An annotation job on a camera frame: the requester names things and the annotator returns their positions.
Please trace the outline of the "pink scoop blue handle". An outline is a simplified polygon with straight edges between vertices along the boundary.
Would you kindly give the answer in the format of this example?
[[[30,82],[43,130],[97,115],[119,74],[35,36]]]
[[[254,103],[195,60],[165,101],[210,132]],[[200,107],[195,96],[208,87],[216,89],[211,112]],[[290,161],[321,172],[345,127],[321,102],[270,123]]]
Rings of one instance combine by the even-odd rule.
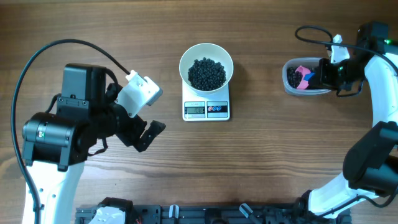
[[[309,87],[309,79],[311,79],[314,76],[314,72],[312,72],[310,69],[303,67],[303,66],[299,66],[296,69],[296,72],[299,72],[299,74],[302,75],[301,81],[298,84],[298,86],[296,87],[296,89],[298,90],[306,90]]]

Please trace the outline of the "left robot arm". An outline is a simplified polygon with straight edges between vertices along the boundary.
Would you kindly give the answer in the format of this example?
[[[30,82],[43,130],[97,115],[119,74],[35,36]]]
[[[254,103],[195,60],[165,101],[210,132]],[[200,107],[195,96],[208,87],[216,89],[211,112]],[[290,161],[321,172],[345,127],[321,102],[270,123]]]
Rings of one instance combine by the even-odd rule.
[[[24,223],[35,219],[33,191],[39,196],[41,223],[70,221],[85,161],[98,140],[116,136],[125,146],[143,152],[165,129],[164,123],[148,123],[138,115],[162,95],[162,89],[134,71],[125,86],[106,83],[113,75],[106,67],[69,63],[62,91],[51,104],[55,113],[36,113],[25,123],[22,156],[34,186],[26,190]]]

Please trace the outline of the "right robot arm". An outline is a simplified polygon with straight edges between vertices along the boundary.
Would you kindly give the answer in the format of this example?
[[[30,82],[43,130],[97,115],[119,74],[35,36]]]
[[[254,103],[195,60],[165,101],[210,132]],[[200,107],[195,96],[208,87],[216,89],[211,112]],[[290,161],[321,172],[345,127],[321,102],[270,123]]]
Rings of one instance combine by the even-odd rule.
[[[377,208],[391,204],[397,196],[397,41],[388,37],[389,27],[371,21],[360,25],[352,46],[316,40],[331,53],[322,58],[308,82],[310,86],[349,97],[354,83],[362,89],[368,82],[373,107],[372,128],[347,152],[343,171],[319,189],[300,199],[308,222],[335,219],[350,207],[368,201]],[[354,49],[351,58],[345,52]]]

